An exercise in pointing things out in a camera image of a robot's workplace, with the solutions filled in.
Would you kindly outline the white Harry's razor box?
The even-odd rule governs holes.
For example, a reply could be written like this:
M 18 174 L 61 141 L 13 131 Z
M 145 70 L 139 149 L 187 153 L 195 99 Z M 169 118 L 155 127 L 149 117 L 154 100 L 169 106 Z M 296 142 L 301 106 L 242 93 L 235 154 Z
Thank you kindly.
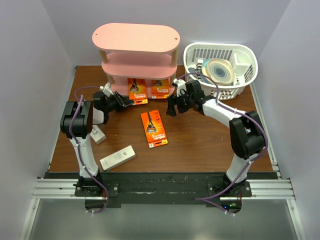
M 90 136 L 97 145 L 106 139 L 106 135 L 102 132 L 98 125 L 92 126 Z

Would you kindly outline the orange Gillette razor box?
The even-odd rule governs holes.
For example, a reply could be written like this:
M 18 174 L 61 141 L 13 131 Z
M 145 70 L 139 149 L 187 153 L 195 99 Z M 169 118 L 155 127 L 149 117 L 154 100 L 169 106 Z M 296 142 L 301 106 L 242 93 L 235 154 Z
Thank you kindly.
M 150 149 L 168 144 L 165 128 L 158 110 L 141 113 L 140 117 Z
M 134 105 L 145 105 L 148 103 L 146 82 L 141 78 L 128 78 L 128 97 Z
M 170 95 L 169 80 L 152 80 L 151 81 L 151 98 L 166 99 Z

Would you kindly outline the white plastic basket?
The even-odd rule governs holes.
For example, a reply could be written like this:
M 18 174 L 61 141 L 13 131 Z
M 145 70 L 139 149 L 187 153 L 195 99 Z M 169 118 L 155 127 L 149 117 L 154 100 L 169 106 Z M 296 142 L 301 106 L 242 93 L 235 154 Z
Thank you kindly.
M 206 95 L 220 101 L 240 95 L 258 75 L 254 52 L 241 44 L 191 43 L 183 52 L 187 82 L 198 80 Z

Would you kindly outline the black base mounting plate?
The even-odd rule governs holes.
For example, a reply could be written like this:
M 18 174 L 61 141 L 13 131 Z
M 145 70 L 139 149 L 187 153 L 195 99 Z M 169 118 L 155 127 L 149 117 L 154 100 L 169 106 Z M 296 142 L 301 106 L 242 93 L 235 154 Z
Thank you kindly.
M 272 172 L 249 173 L 245 181 L 234 184 L 218 197 L 213 197 L 228 186 L 227 178 L 219 172 L 109 172 L 101 173 L 97 182 L 79 177 L 77 173 L 50 173 L 44 179 L 63 190 L 62 183 L 71 185 L 71 195 L 85 198 L 88 212 L 104 208 L 120 208 L 123 204 L 200 205 L 201 198 L 209 197 L 207 207 L 221 207 L 237 213 L 245 197 L 253 196 L 254 180 L 275 180 Z

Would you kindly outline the grey white razor box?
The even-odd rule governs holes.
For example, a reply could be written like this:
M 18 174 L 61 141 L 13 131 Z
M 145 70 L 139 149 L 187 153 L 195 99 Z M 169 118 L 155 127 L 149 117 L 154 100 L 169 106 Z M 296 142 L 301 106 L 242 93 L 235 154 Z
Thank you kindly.
M 110 171 L 117 166 L 136 157 L 136 153 L 131 145 L 118 150 L 100 160 L 100 164 L 104 171 Z

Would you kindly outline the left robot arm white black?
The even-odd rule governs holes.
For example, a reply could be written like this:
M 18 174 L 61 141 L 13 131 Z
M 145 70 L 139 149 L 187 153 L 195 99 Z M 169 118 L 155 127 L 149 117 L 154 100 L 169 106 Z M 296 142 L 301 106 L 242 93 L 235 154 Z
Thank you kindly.
M 91 146 L 94 122 L 107 124 L 109 113 L 120 112 L 132 106 L 134 101 L 114 92 L 106 96 L 102 91 L 93 94 L 93 100 L 67 101 L 60 120 L 60 131 L 71 142 L 79 165 L 79 179 L 74 185 L 79 192 L 92 196 L 108 196 Z

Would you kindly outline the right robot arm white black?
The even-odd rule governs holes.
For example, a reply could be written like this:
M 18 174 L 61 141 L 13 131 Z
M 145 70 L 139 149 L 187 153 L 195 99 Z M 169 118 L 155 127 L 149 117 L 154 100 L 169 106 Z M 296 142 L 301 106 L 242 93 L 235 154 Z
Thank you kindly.
M 230 167 L 224 175 L 222 190 L 212 196 L 199 198 L 209 200 L 223 194 L 233 197 L 240 184 L 247 179 L 250 166 L 268 150 L 268 137 L 255 111 L 245 112 L 230 107 L 213 95 L 205 95 L 198 80 L 174 79 L 175 93 L 168 100 L 167 115 L 176 116 L 190 109 L 217 120 L 229 129 L 231 148 L 234 152 Z

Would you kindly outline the aluminium frame rail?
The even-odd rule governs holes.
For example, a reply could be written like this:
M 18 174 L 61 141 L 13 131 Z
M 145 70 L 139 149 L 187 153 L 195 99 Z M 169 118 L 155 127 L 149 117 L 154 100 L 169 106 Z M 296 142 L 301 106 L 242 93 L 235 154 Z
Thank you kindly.
M 102 146 L 93 145 L 96 157 L 131 145 L 136 157 L 118 169 L 102 173 L 222 173 L 229 169 L 234 152 L 230 130 L 219 121 L 192 108 L 176 116 L 157 106 L 168 144 L 149 148 L 141 123 L 141 110 L 128 108 L 111 119 L 109 136 Z M 63 173 L 51 168 L 46 173 Z M 89 212 L 85 198 L 72 196 L 71 184 L 36 180 L 21 233 L 23 240 L 303 240 L 305 235 L 289 179 L 253 180 L 253 196 L 242 200 L 237 213 L 220 206 L 201 204 L 123 204 Z

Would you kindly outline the pink three-tier wooden shelf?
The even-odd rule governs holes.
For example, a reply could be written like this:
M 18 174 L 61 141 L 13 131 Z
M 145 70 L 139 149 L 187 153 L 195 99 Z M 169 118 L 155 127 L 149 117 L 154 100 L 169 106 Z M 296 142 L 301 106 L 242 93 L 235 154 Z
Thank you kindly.
M 92 34 L 102 58 L 101 67 L 112 92 L 128 95 L 128 78 L 172 82 L 178 68 L 180 35 L 166 25 L 107 23 Z

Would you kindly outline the stack of ceramic plates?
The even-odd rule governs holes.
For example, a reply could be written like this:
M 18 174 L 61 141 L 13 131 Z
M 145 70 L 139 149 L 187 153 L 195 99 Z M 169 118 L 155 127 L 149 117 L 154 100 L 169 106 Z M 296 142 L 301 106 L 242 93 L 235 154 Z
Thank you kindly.
M 197 73 L 208 76 L 212 80 L 205 76 L 198 76 L 198 79 L 206 84 L 213 85 L 214 82 L 219 86 L 230 86 L 233 85 L 236 74 L 228 60 L 220 58 L 208 58 L 199 59 L 195 68 Z

